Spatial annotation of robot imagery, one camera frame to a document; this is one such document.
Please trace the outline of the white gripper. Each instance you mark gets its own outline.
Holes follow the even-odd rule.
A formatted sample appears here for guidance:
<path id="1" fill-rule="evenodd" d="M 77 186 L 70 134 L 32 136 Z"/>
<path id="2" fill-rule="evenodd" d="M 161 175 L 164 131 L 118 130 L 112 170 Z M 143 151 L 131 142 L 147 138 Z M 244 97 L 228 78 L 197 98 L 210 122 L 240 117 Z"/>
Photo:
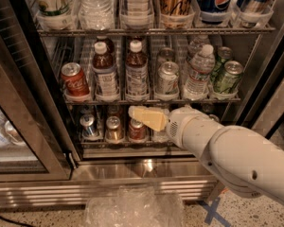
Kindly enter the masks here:
<path id="1" fill-rule="evenodd" d="M 169 139 L 179 148 L 204 146 L 212 136 L 212 120 L 191 107 L 172 111 L 169 120 L 160 108 L 130 106 L 128 114 L 154 131 L 166 128 Z"/>

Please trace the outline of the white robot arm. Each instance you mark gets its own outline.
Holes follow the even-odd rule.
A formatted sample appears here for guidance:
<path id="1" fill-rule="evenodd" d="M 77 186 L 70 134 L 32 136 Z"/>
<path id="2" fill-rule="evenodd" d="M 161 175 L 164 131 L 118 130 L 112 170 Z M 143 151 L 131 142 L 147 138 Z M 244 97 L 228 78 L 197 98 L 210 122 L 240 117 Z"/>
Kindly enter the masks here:
<path id="1" fill-rule="evenodd" d="M 132 106 L 128 113 L 155 131 L 166 131 L 170 141 L 192 153 L 238 196 L 265 195 L 284 205 L 284 150 L 257 132 L 224 126 L 189 106 L 170 113 Z"/>

